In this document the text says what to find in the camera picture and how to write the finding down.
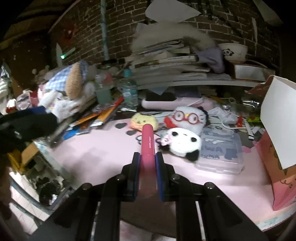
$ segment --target wooden ceiling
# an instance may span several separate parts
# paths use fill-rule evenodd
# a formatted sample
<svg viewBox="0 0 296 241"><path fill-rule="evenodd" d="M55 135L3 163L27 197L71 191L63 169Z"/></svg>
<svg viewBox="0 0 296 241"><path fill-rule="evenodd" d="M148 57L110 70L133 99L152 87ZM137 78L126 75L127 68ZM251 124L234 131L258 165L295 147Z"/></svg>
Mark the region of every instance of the wooden ceiling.
<svg viewBox="0 0 296 241"><path fill-rule="evenodd" d="M50 29L73 1L33 0L11 23L0 43L0 50L7 48L14 40L31 32Z"/></svg>

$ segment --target white plush toy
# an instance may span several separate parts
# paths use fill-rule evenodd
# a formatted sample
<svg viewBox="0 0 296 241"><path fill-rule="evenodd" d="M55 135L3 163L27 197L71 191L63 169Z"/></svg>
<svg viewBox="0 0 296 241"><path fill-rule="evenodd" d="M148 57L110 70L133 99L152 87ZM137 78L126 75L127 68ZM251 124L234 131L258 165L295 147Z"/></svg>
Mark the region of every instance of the white plush toy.
<svg viewBox="0 0 296 241"><path fill-rule="evenodd" d="M181 127L200 135L209 119L207 111L202 107L177 107L171 116L164 118L167 128Z"/></svg>
<svg viewBox="0 0 296 241"><path fill-rule="evenodd" d="M197 161L202 147L201 138L190 130L183 128L169 129L160 140L159 148L185 157L189 161Z"/></svg>

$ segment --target stack of books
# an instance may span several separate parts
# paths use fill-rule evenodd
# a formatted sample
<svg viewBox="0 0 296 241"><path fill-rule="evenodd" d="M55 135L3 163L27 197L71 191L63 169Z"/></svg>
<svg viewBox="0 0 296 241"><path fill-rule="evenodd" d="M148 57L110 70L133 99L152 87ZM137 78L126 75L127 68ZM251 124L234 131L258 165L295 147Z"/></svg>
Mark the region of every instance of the stack of books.
<svg viewBox="0 0 296 241"><path fill-rule="evenodd" d="M188 78L204 80L210 69L197 61L198 57L191 53L190 46L186 46L183 39L151 45L125 58L138 85Z"/></svg>

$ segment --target plush toy with red glasses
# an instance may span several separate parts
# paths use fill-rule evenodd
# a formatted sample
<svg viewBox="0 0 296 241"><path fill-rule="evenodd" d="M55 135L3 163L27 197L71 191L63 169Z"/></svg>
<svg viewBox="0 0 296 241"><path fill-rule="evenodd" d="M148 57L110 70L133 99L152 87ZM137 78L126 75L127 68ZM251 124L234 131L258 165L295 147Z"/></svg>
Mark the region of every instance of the plush toy with red glasses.
<svg viewBox="0 0 296 241"><path fill-rule="evenodd" d="M177 107L171 116L166 116L164 122L167 128L181 127L200 135L207 124L209 115L202 107Z"/></svg>

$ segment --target tiled floor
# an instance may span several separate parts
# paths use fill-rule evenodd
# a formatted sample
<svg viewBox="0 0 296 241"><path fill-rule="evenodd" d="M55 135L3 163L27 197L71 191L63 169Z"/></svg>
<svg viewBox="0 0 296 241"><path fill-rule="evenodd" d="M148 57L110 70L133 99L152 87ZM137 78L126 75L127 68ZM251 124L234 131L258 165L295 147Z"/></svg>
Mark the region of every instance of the tiled floor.
<svg viewBox="0 0 296 241"><path fill-rule="evenodd" d="M36 191L31 187L30 183L26 180L24 176L21 176L19 173L14 174L13 172L10 173L10 176L33 198L38 201L38 194ZM40 209L36 208L34 205L30 204L23 196L21 196L13 187L10 188L12 193L12 198L23 208L27 211L32 213L34 216L40 218L41 220L45 221L49 215L41 211ZM10 208L16 217L19 219L20 223L22 224L24 231L28 234L32 234L36 229L37 226L33 219L28 217L26 214L22 213L18 210L13 204L10 204Z"/></svg>

